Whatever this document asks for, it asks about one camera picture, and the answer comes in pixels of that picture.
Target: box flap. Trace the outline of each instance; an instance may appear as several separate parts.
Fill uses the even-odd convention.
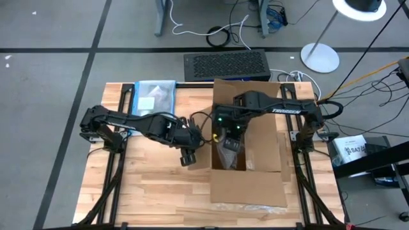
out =
[[[210,114],[212,112],[211,107],[207,107],[203,109],[201,112],[204,112],[206,114]],[[198,125],[199,127],[203,124],[203,122],[206,119],[206,116],[204,114],[195,114],[193,116],[195,124]],[[212,138],[212,121],[210,118],[206,120],[206,123],[203,126],[202,129],[202,136],[206,140],[210,140]],[[187,167],[188,170],[196,170],[196,169],[206,169],[210,167],[210,159],[212,157],[212,145],[211,143],[204,144],[204,146],[198,148],[195,151],[195,156],[196,156],[196,163],[191,164]]]
[[[237,82],[240,81],[215,79],[215,84],[213,85],[213,103],[231,105],[233,103],[233,97],[238,94],[235,87]]]
[[[287,207],[279,172],[211,170],[210,200]]]
[[[286,134],[279,132],[277,138],[280,146],[281,179],[284,182],[291,181],[291,171],[288,165],[288,147]]]

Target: rolled black cable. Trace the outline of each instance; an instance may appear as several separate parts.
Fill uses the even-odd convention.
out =
[[[222,27],[220,27],[220,26],[212,27],[212,28],[209,29],[209,31],[207,33],[210,34],[210,33],[214,32],[214,31],[220,30],[221,28]],[[210,42],[210,40],[209,40],[209,36],[211,36],[211,35],[207,35],[206,36],[206,42],[207,42],[207,44],[209,44],[209,46],[215,47],[215,48],[221,48],[221,47],[225,47],[230,42],[230,33],[229,33],[229,31],[227,29],[222,29],[221,31],[226,33],[226,35],[227,35],[226,41],[224,41],[224,43],[222,43],[220,45],[215,45],[212,42]]]

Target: metal bracket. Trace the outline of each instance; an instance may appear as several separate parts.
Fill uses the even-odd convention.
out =
[[[297,134],[298,134],[298,131],[290,131],[289,132],[289,137],[290,137],[291,141],[296,141],[297,140],[297,138],[296,138]],[[325,135],[325,134],[327,134],[327,131],[322,131],[322,132],[320,132],[320,134]],[[313,141],[328,141],[328,137],[326,137],[326,136],[319,137],[317,135],[317,133],[315,133],[314,136],[313,136]]]

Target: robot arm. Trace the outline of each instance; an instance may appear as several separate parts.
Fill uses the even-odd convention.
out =
[[[297,149],[310,152],[313,150],[313,135],[323,127],[324,119],[334,118],[343,111],[339,103],[329,101],[322,103],[334,104],[339,107],[339,110],[329,116],[322,116],[314,100],[272,98],[261,92],[248,91],[234,97],[233,105],[215,104],[213,106],[216,135],[225,129],[226,138],[223,147],[238,151],[241,136],[252,118],[267,113],[302,115],[305,122],[297,134]]]
[[[96,134],[104,140],[105,150],[121,153],[123,137],[120,133],[113,132],[108,125],[138,131],[152,141],[180,148],[182,166],[196,162],[194,150],[200,147],[203,140],[200,129],[192,120],[186,124],[184,118],[165,116],[164,113],[134,116],[110,111],[101,105],[86,111],[80,123],[80,135],[90,141],[89,137]]]

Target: cardboard box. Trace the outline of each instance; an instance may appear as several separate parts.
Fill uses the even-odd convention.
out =
[[[215,80],[214,104],[232,104],[233,97],[254,90],[277,97],[280,84],[271,82],[242,82]],[[203,112],[209,114],[212,108]],[[202,124],[205,117],[195,118]],[[205,139],[212,136],[212,124],[202,129]],[[238,154],[237,170],[222,168],[216,143],[205,144],[196,151],[196,163],[189,170],[210,167],[210,199],[213,203],[245,203],[287,207],[282,184],[280,150],[277,140],[275,114],[253,118],[245,133],[245,150]],[[251,170],[246,165],[251,163]]]

